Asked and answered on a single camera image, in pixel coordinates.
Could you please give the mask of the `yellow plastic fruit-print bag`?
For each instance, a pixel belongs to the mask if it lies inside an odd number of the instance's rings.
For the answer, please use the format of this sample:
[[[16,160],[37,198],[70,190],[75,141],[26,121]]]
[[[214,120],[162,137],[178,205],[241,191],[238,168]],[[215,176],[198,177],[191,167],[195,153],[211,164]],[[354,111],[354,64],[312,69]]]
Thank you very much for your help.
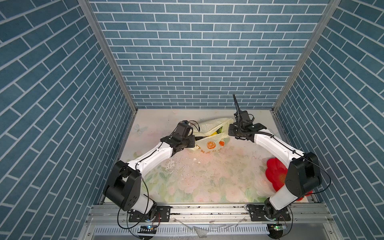
[[[229,125],[233,122],[230,118],[219,118],[199,123],[197,127],[193,126],[196,146],[190,150],[204,154],[219,151],[230,140]],[[216,131],[220,127],[223,127],[223,132],[217,134]]]

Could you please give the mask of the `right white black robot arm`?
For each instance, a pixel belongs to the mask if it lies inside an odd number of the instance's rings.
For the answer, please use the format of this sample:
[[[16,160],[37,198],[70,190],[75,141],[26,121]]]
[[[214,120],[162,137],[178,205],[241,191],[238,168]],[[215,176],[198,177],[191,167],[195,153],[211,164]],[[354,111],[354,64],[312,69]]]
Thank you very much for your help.
[[[265,200],[263,208],[265,217],[276,220],[287,207],[304,197],[313,194],[323,178],[318,157],[311,152],[304,153],[277,138],[264,125],[254,124],[247,111],[237,110],[235,122],[229,126],[229,135],[238,140],[248,140],[272,153],[286,168],[288,173],[284,185]]]

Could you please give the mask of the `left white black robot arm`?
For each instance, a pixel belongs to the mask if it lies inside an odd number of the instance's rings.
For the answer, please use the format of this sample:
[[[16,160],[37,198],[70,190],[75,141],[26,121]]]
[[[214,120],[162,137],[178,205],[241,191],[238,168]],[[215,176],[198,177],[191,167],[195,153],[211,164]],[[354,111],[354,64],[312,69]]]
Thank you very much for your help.
[[[151,220],[156,215],[157,203],[150,199],[148,189],[146,194],[141,194],[145,175],[176,153],[194,147],[195,136],[190,122],[179,122],[170,135],[161,138],[147,153],[127,163],[115,163],[106,181],[104,196],[121,210],[134,210]]]

